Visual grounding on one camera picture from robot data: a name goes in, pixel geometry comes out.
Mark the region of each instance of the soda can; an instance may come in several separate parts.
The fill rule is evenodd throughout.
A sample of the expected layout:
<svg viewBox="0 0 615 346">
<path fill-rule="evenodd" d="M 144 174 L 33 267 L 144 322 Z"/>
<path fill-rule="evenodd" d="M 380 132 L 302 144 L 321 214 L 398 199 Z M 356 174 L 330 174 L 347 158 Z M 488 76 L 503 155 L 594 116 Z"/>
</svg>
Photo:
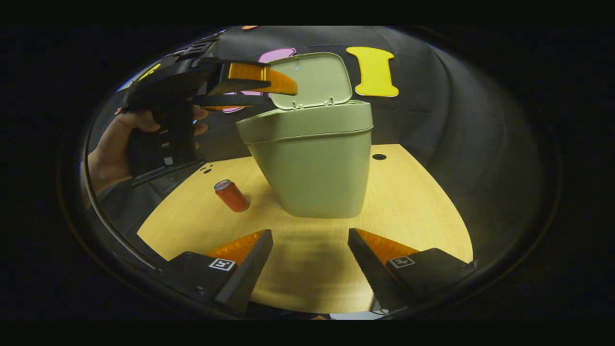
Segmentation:
<svg viewBox="0 0 615 346">
<path fill-rule="evenodd" d="M 244 211 L 250 206 L 250 202 L 248 202 L 244 194 L 229 179 L 218 182 L 213 186 L 213 189 L 216 191 L 216 195 L 234 212 Z"/>
</svg>

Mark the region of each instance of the green trash can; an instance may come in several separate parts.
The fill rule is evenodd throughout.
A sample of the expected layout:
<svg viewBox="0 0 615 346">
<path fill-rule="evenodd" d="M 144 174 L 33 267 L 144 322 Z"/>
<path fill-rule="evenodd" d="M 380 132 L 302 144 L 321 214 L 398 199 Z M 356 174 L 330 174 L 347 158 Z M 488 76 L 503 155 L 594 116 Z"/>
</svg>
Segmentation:
<svg viewBox="0 0 615 346">
<path fill-rule="evenodd" d="M 289 214 L 359 215 L 370 165 L 371 105 L 350 99 L 339 55 L 303 54 L 269 64 L 297 82 L 298 95 L 271 94 L 280 109 L 237 122 L 242 141 Z"/>
</svg>

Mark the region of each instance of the wooden table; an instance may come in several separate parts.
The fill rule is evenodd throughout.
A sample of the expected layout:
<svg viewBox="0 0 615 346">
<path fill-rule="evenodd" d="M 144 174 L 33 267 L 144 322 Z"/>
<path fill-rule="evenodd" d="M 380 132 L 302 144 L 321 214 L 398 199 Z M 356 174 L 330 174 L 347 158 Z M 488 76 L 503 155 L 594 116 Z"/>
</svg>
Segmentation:
<svg viewBox="0 0 615 346">
<path fill-rule="evenodd" d="M 242 236 L 272 230 L 274 246 L 251 300 L 310 313 L 370 308 L 373 293 L 347 245 L 351 227 L 426 250 L 439 247 L 465 261 L 472 243 L 453 203 L 398 144 L 373 145 L 363 211 L 352 219 L 310 219 L 286 213 L 252 157 L 207 163 L 177 187 L 138 235 L 167 260 L 184 251 L 205 254 Z M 213 186 L 231 179 L 250 207 L 231 211 Z"/>
</svg>

